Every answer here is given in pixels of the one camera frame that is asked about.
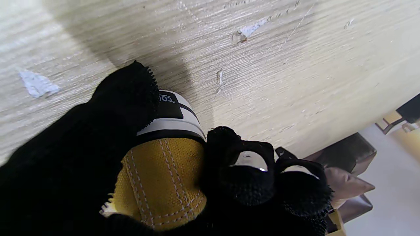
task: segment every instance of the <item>brown object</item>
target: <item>brown object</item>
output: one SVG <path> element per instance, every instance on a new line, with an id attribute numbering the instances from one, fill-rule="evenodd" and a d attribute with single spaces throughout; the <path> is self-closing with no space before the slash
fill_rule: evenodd
<path id="1" fill-rule="evenodd" d="M 354 218 L 357 218 L 366 212 L 369 212 L 373 209 L 372 203 L 368 200 L 368 198 L 362 194 L 357 197 L 352 197 L 348 199 L 340 208 L 339 212 L 341 214 L 341 218 L 343 219 L 343 223 L 349 222 Z"/>
<path id="2" fill-rule="evenodd" d="M 359 133 L 355 133 L 324 149 L 316 162 L 338 167 L 355 176 L 366 171 L 376 155 L 376 149 Z"/>
<path id="3" fill-rule="evenodd" d="M 331 201 L 334 209 L 338 209 L 349 198 L 360 196 L 375 189 L 375 186 L 372 184 L 340 168 L 326 168 L 325 175 L 328 184 L 334 191 Z"/>

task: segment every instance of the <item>floor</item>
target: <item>floor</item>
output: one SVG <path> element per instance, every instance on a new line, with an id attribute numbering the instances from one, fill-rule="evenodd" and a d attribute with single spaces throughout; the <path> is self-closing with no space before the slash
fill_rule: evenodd
<path id="1" fill-rule="evenodd" d="M 373 210 L 346 223 L 347 236 L 417 236 L 420 232 L 420 161 L 376 126 L 360 132 L 378 151 L 362 179 L 376 189 Z"/>

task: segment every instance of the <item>white stitching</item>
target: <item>white stitching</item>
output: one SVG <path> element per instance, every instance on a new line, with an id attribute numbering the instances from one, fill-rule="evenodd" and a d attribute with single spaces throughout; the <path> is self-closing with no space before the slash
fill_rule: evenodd
<path id="1" fill-rule="evenodd" d="M 197 203 L 197 205 L 194 207 L 194 209 L 196 209 L 198 207 L 198 205 L 200 205 L 200 203 L 203 201 L 203 199 L 204 199 L 204 196 L 201 197 L 200 201 Z M 180 219 L 182 219 L 184 217 L 185 217 L 185 215 L 183 215 L 183 216 L 181 216 L 179 218 L 176 218 L 174 220 L 168 220 L 166 222 L 158 223 L 156 225 L 160 226 L 160 225 L 163 225 L 163 224 L 167 224 L 167 223 L 171 223 L 171 222 L 176 222 L 176 221 L 178 221 L 178 220 L 180 220 Z"/>
<path id="2" fill-rule="evenodd" d="M 198 198 L 198 196 L 200 195 L 200 192 L 198 192 L 197 193 L 197 195 L 193 198 L 193 199 L 191 199 L 191 201 L 189 201 L 189 203 L 186 205 L 186 207 L 189 207 L 189 205 L 195 200 L 195 199 L 197 199 Z M 176 212 L 174 212 L 174 213 L 171 213 L 171 214 L 166 214 L 166 215 L 158 215 L 158 216 L 155 216 L 155 218 L 162 218 L 162 217 L 168 217 L 168 216 L 173 216 L 173 215 L 176 215 L 176 214 L 178 214 L 178 213 L 180 213 L 180 212 L 182 212 L 182 211 L 184 211 L 185 209 L 183 209 L 183 210 L 179 210 L 179 211 L 176 211 Z"/>
<path id="3" fill-rule="evenodd" d="M 173 174 L 172 174 L 171 168 L 170 168 L 170 166 L 169 166 L 169 161 L 168 161 L 168 158 L 166 157 L 165 150 L 163 149 L 162 141 L 161 141 L 161 140 L 159 140 L 159 143 L 160 143 L 160 147 L 162 148 L 163 156 L 165 157 L 165 161 L 166 161 L 166 165 L 168 166 L 169 173 L 171 174 L 173 187 L 175 188 L 176 195 L 178 196 L 178 199 L 179 199 L 179 201 L 181 202 L 181 207 L 182 207 L 182 209 L 181 209 L 181 210 L 184 210 L 184 205 L 182 204 L 182 199 L 181 199 L 181 196 L 180 196 L 180 195 L 179 195 L 179 193 L 178 193 L 178 188 L 176 187 L 176 184 L 175 184 L 175 179 L 173 178 Z"/>
<path id="4" fill-rule="evenodd" d="M 130 150 L 130 152 L 131 152 L 131 159 L 133 160 L 133 166 L 134 166 L 134 169 L 135 169 L 136 174 L 137 174 L 137 180 L 139 181 L 140 188 L 142 189 L 142 192 L 143 192 L 144 202 L 146 203 L 147 210 L 149 211 L 149 215 L 151 216 L 150 220 L 151 220 L 151 222 L 152 222 L 152 228 L 155 228 L 155 224 L 153 223 L 153 216 L 152 216 L 152 212 L 150 211 L 149 204 L 147 203 L 146 193 L 144 192 L 142 182 L 140 181 L 139 172 L 137 171 L 136 163 L 134 162 L 133 150 L 131 149 L 131 150 Z"/>
<path id="5" fill-rule="evenodd" d="M 147 218 L 146 218 L 146 220 L 144 220 L 143 219 L 143 215 L 144 215 L 144 209 L 143 209 L 143 204 L 142 204 L 142 202 L 141 202 L 141 200 L 140 200 L 140 195 L 139 195 L 139 191 L 137 190 L 137 187 L 136 187 L 136 181 L 134 180 L 134 176 L 133 176 L 133 173 L 131 172 L 131 168 L 130 168 L 130 164 L 129 164 L 129 162 L 128 162 L 128 160 L 127 160 L 127 155 L 126 155 L 126 161 L 127 161 L 127 169 L 128 169 L 128 173 L 130 174 L 130 176 L 131 176 L 131 181 L 133 182 L 133 186 L 134 186 L 134 191 L 136 192 L 136 195 L 137 195 L 137 199 L 136 199 L 136 202 L 137 202 L 137 206 L 139 206 L 140 207 L 140 209 L 142 210 L 142 212 L 143 212 L 143 214 L 140 214 L 140 216 L 141 216 L 141 218 L 142 218 L 142 221 L 144 221 L 144 222 L 147 222 Z"/>
<path id="6" fill-rule="evenodd" d="M 175 160 L 173 159 L 172 152 L 171 152 L 171 150 L 170 150 L 170 148 L 169 148 L 169 145 L 168 145 L 168 139 L 166 138 L 166 139 L 164 139 L 164 140 L 165 140 L 166 148 L 168 149 L 168 152 L 169 152 L 169 154 L 170 154 L 170 156 L 171 156 L 172 165 L 173 165 L 173 168 L 174 168 L 174 170 L 175 170 L 176 177 L 178 178 L 179 185 L 181 186 L 182 193 L 184 194 L 185 201 L 187 202 L 187 201 L 188 201 L 188 198 L 187 198 L 186 193 L 185 193 L 185 188 L 184 188 L 184 186 L 182 185 L 181 178 L 179 177 L 178 171 L 177 171 L 177 169 L 176 169 Z"/>

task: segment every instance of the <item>light wood grain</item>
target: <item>light wood grain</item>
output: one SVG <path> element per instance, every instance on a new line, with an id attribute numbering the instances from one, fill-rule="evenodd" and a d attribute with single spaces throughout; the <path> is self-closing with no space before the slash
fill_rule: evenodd
<path id="1" fill-rule="evenodd" d="M 414 0 L 4 1 L 0 160 L 134 59 L 190 101 L 205 131 L 227 125 L 304 157 L 420 92 L 419 8 Z M 246 42 L 232 40 L 261 19 Z M 226 84 L 216 95 L 220 68 Z M 63 90 L 32 98 L 23 69 Z"/>

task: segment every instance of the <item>gloved hand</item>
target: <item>gloved hand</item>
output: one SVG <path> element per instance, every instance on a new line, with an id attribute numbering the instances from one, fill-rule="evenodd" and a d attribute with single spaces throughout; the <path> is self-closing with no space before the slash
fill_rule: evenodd
<path id="1" fill-rule="evenodd" d="M 115 235 L 117 226 L 148 231 L 99 211 L 115 189 L 121 159 L 156 117 L 158 103 L 152 73 L 134 62 L 105 78 L 89 102 L 18 148 L 0 167 L 1 233 Z"/>
<path id="2" fill-rule="evenodd" d="M 323 167 L 297 158 L 274 163 L 269 143 L 242 141 L 228 127 L 213 129 L 207 135 L 200 186 L 208 206 L 191 224 L 195 229 L 325 235 L 331 189 Z"/>

